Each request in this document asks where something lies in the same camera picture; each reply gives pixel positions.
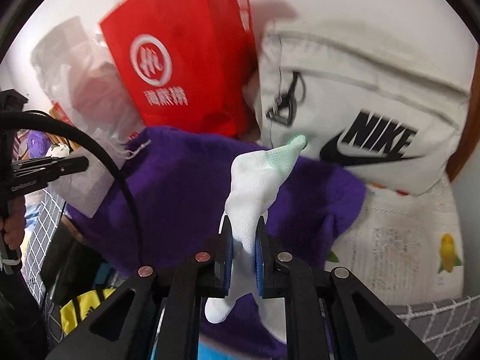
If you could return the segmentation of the left hand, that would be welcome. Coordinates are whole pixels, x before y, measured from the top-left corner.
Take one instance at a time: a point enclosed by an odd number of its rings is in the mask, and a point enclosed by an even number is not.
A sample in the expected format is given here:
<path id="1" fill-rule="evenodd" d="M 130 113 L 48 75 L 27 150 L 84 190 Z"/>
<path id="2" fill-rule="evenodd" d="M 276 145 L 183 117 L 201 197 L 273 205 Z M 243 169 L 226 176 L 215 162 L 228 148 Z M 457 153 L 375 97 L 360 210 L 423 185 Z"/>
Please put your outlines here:
<path id="1" fill-rule="evenodd" d="M 5 232 L 4 242 L 10 250 L 17 250 L 23 242 L 25 211 L 25 198 L 20 196 L 9 203 L 9 215 L 1 217 L 1 230 Z"/>

